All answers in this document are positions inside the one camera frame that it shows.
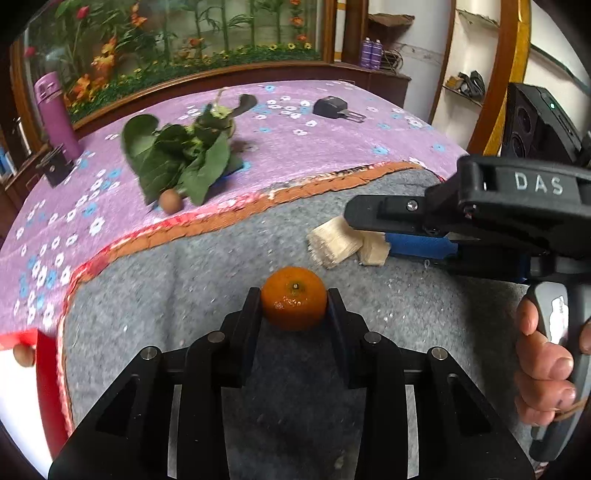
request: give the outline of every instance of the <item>black device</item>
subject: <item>black device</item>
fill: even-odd
[[[362,123],[367,117],[360,113],[351,112],[348,110],[347,102],[339,97],[324,97],[316,100],[312,112],[315,115],[324,116],[326,118],[346,118],[353,122]]]
[[[405,480],[408,426],[405,385],[414,385],[422,480],[533,480],[534,471],[452,356],[419,353],[370,332],[348,312],[339,291],[327,292],[327,322],[339,374],[349,389],[366,388],[356,480]],[[49,480],[167,479],[174,386],[181,384],[178,480],[227,480],[222,387],[241,388],[252,368],[261,325],[261,292],[191,346],[142,349],[78,425],[49,471]]]

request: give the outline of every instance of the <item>gray felt mat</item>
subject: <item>gray felt mat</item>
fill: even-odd
[[[517,365],[513,312],[523,287],[453,277],[395,258],[382,268],[363,267],[350,258],[324,270],[311,263],[307,252],[306,233],[342,214],[352,196],[422,194],[436,181],[427,171],[390,174],[114,262],[78,290],[66,319],[66,374],[75,423],[142,347],[167,351],[190,345],[239,310],[249,287],[261,286],[283,266],[299,265],[318,273],[327,287],[337,287],[350,311],[399,346],[449,350],[527,447],[528,429],[517,420],[512,382]],[[223,399],[233,480],[353,478],[365,393],[344,389],[322,327],[285,333],[263,322],[247,386],[225,390]],[[408,434],[409,476],[414,476],[415,421]]]

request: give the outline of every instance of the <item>green leaf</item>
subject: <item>green leaf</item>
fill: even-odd
[[[222,175],[230,159],[230,144],[222,132],[212,147],[205,152],[203,165],[198,160],[184,169],[179,183],[195,206],[202,205],[209,187]]]

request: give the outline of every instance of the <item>purple spray can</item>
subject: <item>purple spray can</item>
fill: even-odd
[[[384,48],[379,40],[374,42],[374,45],[371,49],[371,69],[372,70],[379,70],[382,64],[382,53],[384,52]]]
[[[371,66],[371,52],[374,47],[374,42],[372,42],[369,37],[366,37],[363,43],[361,44],[361,58],[359,60],[359,66],[364,67],[366,69],[370,68]]]

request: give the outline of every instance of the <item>red flower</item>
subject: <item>red flower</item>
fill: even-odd
[[[78,10],[78,13],[76,14],[76,18],[78,20],[83,20],[88,16],[89,12],[90,12],[90,7],[88,5],[86,5],[85,7],[82,7]]]

